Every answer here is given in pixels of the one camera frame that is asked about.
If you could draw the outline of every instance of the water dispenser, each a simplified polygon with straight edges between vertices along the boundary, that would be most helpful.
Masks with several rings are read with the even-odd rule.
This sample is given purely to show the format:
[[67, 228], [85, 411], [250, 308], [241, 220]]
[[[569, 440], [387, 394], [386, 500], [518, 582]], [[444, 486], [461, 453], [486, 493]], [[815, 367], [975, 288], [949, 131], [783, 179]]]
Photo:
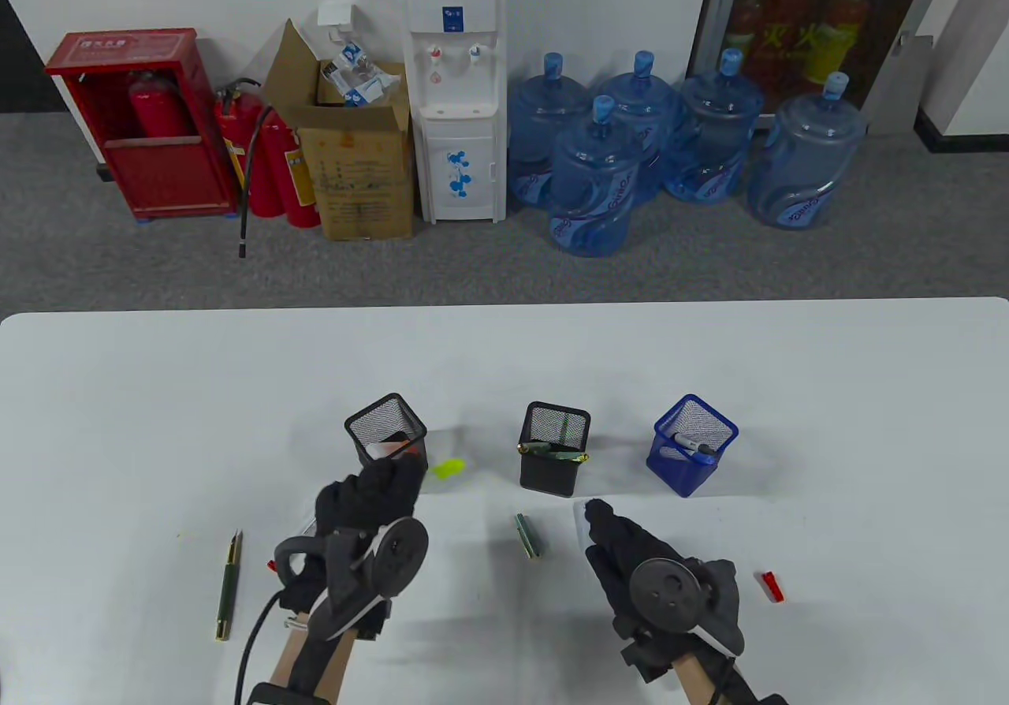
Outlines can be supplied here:
[[424, 221], [504, 218], [504, 0], [400, 0]]

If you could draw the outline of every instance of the red eraser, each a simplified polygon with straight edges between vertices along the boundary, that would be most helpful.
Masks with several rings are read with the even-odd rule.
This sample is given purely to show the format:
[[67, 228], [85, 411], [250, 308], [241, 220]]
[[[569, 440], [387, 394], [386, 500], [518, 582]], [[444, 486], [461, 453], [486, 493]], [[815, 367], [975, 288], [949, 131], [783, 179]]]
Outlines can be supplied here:
[[767, 586], [767, 591], [771, 593], [773, 602], [785, 601], [785, 593], [778, 586], [778, 579], [775, 577], [774, 572], [768, 571], [766, 574], [761, 574], [760, 578], [764, 580], [764, 585]]

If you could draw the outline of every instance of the black mesh pen holder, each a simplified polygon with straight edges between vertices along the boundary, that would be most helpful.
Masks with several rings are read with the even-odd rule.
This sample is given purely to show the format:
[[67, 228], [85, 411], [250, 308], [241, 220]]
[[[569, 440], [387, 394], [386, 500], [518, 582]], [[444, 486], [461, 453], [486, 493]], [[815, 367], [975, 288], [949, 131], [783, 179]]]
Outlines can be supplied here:
[[[428, 470], [428, 452], [424, 446], [428, 428], [399, 392], [376, 399], [350, 417], [343, 426], [354, 441], [362, 466], [374, 463], [376, 457], [417, 456], [424, 470]], [[375, 443], [382, 443], [380, 452], [368, 450], [368, 445]]]
[[[532, 402], [526, 409], [519, 442], [551, 443], [554, 450], [584, 453], [590, 421], [589, 414], [578, 408]], [[555, 461], [527, 453], [522, 456], [519, 484], [526, 489], [570, 497], [580, 466], [574, 461]]]

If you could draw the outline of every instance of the water jug cap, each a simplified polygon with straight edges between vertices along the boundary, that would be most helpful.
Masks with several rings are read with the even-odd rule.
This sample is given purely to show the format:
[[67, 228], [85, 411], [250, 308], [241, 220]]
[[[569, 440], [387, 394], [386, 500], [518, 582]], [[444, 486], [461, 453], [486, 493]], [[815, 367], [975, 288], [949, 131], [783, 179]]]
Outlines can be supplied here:
[[598, 96], [592, 103], [592, 121], [596, 124], [609, 124], [609, 116], [616, 107], [615, 100], [609, 96]]
[[727, 78], [735, 78], [743, 68], [743, 51], [739, 48], [725, 48], [721, 53], [721, 67], [718, 71]]
[[823, 97], [826, 100], [840, 100], [840, 96], [845, 95], [847, 89], [848, 75], [842, 71], [835, 71], [826, 78], [826, 84], [823, 85]]
[[652, 67], [655, 65], [655, 53], [638, 51], [634, 56], [634, 75], [636, 78], [652, 77]]
[[564, 56], [559, 52], [548, 52], [543, 56], [543, 74], [547, 79], [560, 79], [564, 71]]

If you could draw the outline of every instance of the cardboard box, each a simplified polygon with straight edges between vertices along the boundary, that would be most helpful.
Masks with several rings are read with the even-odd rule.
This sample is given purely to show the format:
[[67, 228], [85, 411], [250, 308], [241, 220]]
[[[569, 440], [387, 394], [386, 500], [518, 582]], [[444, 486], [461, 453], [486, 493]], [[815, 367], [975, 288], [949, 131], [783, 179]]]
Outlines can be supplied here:
[[329, 240], [394, 240], [414, 234], [414, 140], [403, 64], [400, 89], [382, 106], [348, 109], [321, 77], [321, 64], [292, 21], [263, 85], [277, 114], [297, 129], [322, 229]]

